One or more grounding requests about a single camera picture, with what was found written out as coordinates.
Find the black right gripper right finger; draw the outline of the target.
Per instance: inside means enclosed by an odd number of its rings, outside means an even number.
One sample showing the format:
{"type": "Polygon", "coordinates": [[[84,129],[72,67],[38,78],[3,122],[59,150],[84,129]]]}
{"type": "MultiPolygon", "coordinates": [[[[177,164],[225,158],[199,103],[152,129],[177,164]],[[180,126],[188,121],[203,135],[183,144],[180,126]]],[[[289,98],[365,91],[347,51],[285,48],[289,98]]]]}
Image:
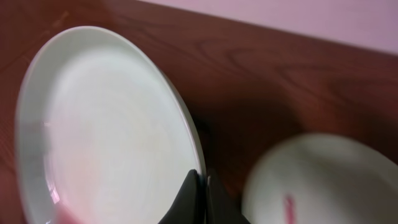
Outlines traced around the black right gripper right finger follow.
{"type": "Polygon", "coordinates": [[[249,224],[216,174],[209,174],[207,180],[206,222],[207,224],[249,224]]]}

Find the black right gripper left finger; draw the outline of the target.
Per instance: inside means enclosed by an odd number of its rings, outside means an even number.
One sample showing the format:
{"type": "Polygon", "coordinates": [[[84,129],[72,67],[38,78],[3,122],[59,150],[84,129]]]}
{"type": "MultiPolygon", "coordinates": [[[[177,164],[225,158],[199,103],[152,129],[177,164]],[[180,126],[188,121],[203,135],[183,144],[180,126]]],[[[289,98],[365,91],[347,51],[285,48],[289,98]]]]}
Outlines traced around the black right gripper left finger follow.
{"type": "Polygon", "coordinates": [[[202,224],[204,219],[205,186],[198,172],[192,169],[159,224],[202,224]]]}

